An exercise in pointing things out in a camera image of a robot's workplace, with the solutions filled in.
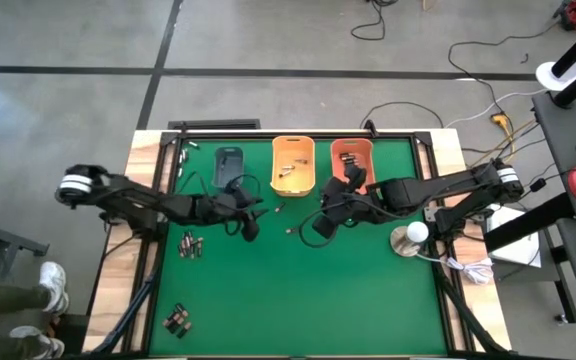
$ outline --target green table surface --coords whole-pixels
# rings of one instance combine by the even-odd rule
[[[221,225],[171,226],[165,245],[150,354],[166,355],[399,355],[445,354],[439,306],[430,264],[402,258],[389,246],[390,232],[420,216],[383,225],[341,228],[322,249],[306,247],[286,234],[319,206],[318,189],[332,176],[329,140],[316,140],[315,189],[303,198],[279,197],[270,187],[270,140],[201,141],[189,148],[190,160],[177,187],[192,171],[205,179],[209,192],[215,150],[239,146],[245,172],[261,182],[269,208],[258,223],[257,239],[228,236]],[[373,163],[377,181],[414,177],[408,140],[377,140]],[[254,180],[244,186],[256,190]],[[185,194],[199,193],[191,179]],[[274,208],[282,201],[279,213]],[[307,225],[306,236],[322,241]],[[180,258],[184,230],[203,237],[203,256]],[[182,338],[161,324],[182,303],[191,330]]]

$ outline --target shoe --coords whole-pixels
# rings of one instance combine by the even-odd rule
[[[50,290],[50,302],[44,311],[57,316],[66,312],[70,301],[68,294],[66,294],[66,271],[64,268],[52,261],[41,264],[39,285]]]
[[[8,336],[18,339],[28,336],[38,336],[39,342],[41,343],[41,353],[31,359],[57,359],[64,354],[64,350],[66,349],[66,346],[61,340],[47,337],[41,333],[41,330],[34,326],[16,327],[10,331]]]

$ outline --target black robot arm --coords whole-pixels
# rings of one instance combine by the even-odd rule
[[[249,210],[263,200],[234,181],[214,196],[164,194],[96,165],[68,168],[55,198],[73,209],[79,205],[97,206],[104,211],[100,215],[104,221],[125,220],[133,232],[140,234],[156,231],[158,214],[179,225],[209,226],[235,221],[247,241],[255,239],[259,233],[256,219],[267,211]]]
[[[327,239],[348,222],[382,224],[409,217],[431,201],[470,193],[457,206],[431,214],[431,235],[439,239],[463,229],[470,214],[495,202],[517,201],[523,194],[514,169],[500,160],[429,180],[381,181],[367,185],[366,194],[357,192],[365,180],[364,169],[349,165],[344,175],[347,182],[333,177],[324,187],[322,215],[313,222],[315,231]]]

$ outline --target wooden table frame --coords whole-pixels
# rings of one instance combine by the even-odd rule
[[[246,135],[250,137],[251,134],[256,136],[263,134],[262,136],[272,138],[278,134],[291,133],[332,134],[330,135],[331,138],[368,135],[367,132],[358,130],[190,130],[187,135],[188,137],[202,138],[214,136],[223,139],[226,133],[231,138],[246,138]],[[166,191],[168,184],[176,179],[177,162],[172,160],[178,158],[179,146],[174,146],[176,144],[173,145],[172,143],[179,141],[177,139],[178,134],[179,131],[136,131],[125,174],[133,181],[146,186],[153,186],[160,191]],[[421,173],[424,178],[446,175],[465,169],[459,139],[454,129],[380,130],[380,135],[384,135],[384,137],[393,134],[402,135],[402,138],[409,137],[416,142],[417,146],[413,146],[416,171]],[[444,202],[447,206],[454,206],[464,197],[465,195],[455,196],[445,199]],[[481,229],[473,224],[468,224],[465,232],[470,236],[482,236]],[[113,227],[107,238],[106,248],[114,247],[128,238],[130,234],[127,225]],[[92,350],[101,343],[115,325],[143,279],[152,271],[157,253],[157,242],[132,241],[102,261],[88,311],[90,322],[84,341],[84,351]],[[485,258],[487,251],[482,242],[462,237],[454,242],[451,249],[448,249],[448,254],[462,263],[470,263]],[[452,283],[456,285],[455,287],[461,292],[470,310],[493,339],[506,349],[510,349],[510,341],[494,282],[491,281],[488,285],[483,286],[474,285],[461,273],[449,269],[444,270]],[[438,295],[447,347],[455,350],[482,350],[481,345],[473,339],[471,334],[464,331],[464,323],[450,299],[440,289],[438,289]],[[146,319],[152,317],[154,306],[149,304],[155,302],[150,301],[150,299],[146,300],[133,323],[134,327],[131,326],[124,336],[124,338],[130,338],[131,341],[126,342],[122,339],[115,351],[141,350],[142,344],[146,344],[146,348],[148,347],[150,332],[145,331],[145,328],[152,322],[148,322]]]

